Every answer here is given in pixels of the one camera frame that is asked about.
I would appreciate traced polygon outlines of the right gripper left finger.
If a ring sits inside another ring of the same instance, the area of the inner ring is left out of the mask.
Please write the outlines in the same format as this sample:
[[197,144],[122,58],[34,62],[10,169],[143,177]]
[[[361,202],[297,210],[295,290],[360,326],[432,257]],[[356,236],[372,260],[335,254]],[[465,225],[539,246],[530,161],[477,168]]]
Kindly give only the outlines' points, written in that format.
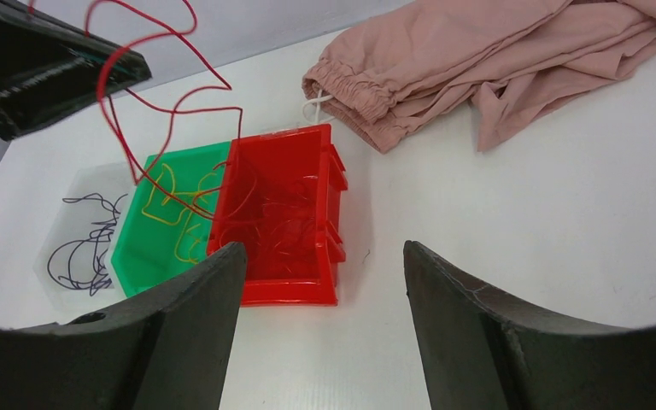
[[229,243],[65,325],[0,329],[0,409],[216,409],[245,282]]

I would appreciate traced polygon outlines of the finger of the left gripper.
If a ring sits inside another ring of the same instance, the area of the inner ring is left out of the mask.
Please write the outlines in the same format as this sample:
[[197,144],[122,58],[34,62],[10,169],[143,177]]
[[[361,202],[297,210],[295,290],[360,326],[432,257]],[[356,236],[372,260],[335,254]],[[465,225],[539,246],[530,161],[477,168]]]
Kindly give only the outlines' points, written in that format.
[[119,45],[19,1],[0,1],[0,138],[37,132],[97,100]]

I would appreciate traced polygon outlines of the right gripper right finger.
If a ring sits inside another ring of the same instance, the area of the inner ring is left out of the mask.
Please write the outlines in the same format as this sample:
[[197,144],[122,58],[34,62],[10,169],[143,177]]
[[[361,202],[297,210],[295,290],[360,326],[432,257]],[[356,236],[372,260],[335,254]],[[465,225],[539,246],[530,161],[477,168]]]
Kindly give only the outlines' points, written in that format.
[[417,241],[404,275],[434,409],[656,409],[656,325],[556,313]]

